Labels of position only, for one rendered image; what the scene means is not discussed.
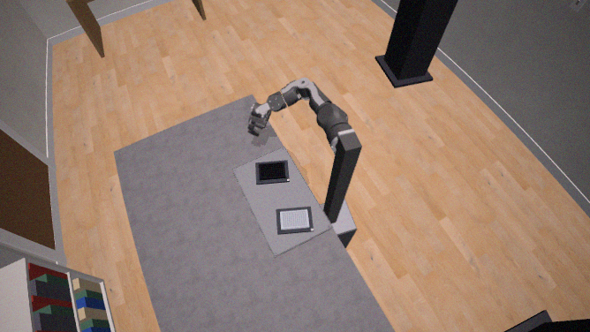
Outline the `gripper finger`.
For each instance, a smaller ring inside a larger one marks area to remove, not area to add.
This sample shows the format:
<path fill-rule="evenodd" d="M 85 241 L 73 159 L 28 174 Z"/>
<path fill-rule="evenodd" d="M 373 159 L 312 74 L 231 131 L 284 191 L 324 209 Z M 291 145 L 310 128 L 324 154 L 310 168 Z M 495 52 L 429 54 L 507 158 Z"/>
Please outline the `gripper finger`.
<path fill-rule="evenodd" d="M 249 133 L 252 132 L 252 135 L 259 137 L 259 132 L 256 129 L 254 129 L 254 126 L 255 126 L 255 124 L 251 124 L 251 120 L 250 120 L 249 125 L 248 125 L 248 132 Z"/>

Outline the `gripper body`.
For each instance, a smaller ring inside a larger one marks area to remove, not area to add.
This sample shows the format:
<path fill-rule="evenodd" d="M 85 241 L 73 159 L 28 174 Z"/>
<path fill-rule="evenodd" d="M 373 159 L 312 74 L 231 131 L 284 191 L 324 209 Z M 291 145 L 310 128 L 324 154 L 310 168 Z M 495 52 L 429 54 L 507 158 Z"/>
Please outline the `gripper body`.
<path fill-rule="evenodd" d="M 252 115 L 250 116 L 249 120 L 252 119 L 251 124 L 254 124 L 255 127 L 261 128 L 262 130 L 265 129 L 265 126 L 269 120 L 269 117 L 271 115 L 272 111 L 269 112 L 265 112 L 264 114 L 264 118 L 258 118 L 258 117 L 253 117 Z"/>

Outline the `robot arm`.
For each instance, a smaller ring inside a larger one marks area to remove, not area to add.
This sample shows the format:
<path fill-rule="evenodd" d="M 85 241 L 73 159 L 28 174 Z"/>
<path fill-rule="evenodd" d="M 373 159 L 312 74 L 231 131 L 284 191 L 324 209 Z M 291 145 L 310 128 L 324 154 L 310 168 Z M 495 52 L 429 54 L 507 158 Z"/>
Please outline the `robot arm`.
<path fill-rule="evenodd" d="M 287 108 L 287 105 L 290 107 L 299 100 L 309 100 L 310 108 L 317 115 L 317 124 L 325 131 L 329 145 L 335 155 L 338 137 L 355 132 L 348 123 L 347 114 L 332 103 L 308 78 L 294 80 L 282 88 L 282 93 L 279 92 L 269 96 L 267 102 L 262 105 L 256 102 L 251 107 L 251 115 L 263 119 L 265 111 L 278 112 Z"/>

